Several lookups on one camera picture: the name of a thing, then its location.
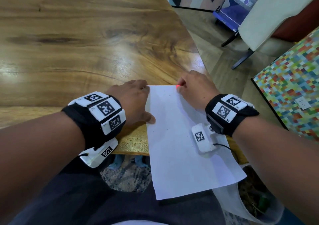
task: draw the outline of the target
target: electrical outlet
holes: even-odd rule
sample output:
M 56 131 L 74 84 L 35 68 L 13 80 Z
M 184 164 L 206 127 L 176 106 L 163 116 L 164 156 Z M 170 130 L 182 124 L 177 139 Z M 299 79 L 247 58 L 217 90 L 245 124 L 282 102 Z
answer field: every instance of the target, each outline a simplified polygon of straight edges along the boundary
M 311 107 L 309 102 L 307 102 L 306 99 L 303 96 L 295 99 L 295 101 L 297 102 L 297 104 L 300 106 L 300 108 L 302 110 L 305 110 L 305 109 Z

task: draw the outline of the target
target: colorful pixel artwork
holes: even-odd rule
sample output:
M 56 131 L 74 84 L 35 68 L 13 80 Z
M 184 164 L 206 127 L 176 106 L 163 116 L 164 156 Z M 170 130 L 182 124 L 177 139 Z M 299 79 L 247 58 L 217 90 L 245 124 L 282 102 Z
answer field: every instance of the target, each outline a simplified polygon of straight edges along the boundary
M 253 81 L 288 130 L 319 142 L 319 28 L 259 72 Z M 295 99 L 311 105 L 302 110 Z

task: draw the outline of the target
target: patterned carpet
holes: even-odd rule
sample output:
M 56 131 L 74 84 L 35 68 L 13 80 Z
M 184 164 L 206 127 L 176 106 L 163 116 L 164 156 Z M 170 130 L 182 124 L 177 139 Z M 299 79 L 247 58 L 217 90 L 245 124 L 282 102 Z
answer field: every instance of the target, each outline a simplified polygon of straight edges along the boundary
M 103 180 L 110 188 L 117 191 L 143 192 L 152 180 L 151 169 L 138 167 L 133 155 L 126 155 L 118 170 L 106 168 L 101 172 Z M 249 221 L 224 211 L 227 225 L 249 225 Z

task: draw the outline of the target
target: wood grain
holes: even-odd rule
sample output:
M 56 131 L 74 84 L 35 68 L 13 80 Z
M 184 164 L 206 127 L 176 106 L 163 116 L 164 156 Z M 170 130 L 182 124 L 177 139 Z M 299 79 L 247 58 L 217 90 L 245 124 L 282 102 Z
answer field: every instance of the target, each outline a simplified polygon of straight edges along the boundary
M 0 2 L 0 127 L 131 79 L 174 85 L 185 70 L 208 74 L 167 0 Z M 116 153 L 148 154 L 146 125 L 118 138 Z

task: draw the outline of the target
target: black chair leg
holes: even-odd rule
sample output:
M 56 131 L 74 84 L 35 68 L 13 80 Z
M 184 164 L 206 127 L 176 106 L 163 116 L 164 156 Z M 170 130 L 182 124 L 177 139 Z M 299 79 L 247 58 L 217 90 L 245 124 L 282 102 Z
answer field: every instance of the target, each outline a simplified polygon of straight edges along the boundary
M 235 63 L 232 66 L 232 70 L 234 70 L 235 68 L 237 68 L 242 62 L 244 62 L 246 59 L 248 59 L 250 57 L 250 55 L 252 55 L 254 53 L 254 51 L 252 51 L 250 48 L 248 49 L 248 51 L 245 53 L 245 55 L 237 61 L 237 63 Z
M 225 47 L 227 44 L 231 43 L 232 41 L 234 41 L 235 38 L 237 38 L 239 35 L 239 32 L 235 32 L 229 39 L 227 39 L 226 42 L 224 42 L 221 46 Z

